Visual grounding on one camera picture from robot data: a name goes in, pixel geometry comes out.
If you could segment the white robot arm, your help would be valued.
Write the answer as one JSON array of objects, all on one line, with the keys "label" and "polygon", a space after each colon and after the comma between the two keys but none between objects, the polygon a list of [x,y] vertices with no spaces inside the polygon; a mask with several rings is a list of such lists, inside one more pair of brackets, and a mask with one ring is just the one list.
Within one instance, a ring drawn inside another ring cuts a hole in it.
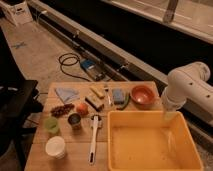
[{"label": "white robot arm", "polygon": [[191,100],[213,117],[213,86],[207,83],[210,76],[208,65],[199,61],[171,70],[161,95],[164,109],[176,111]]}]

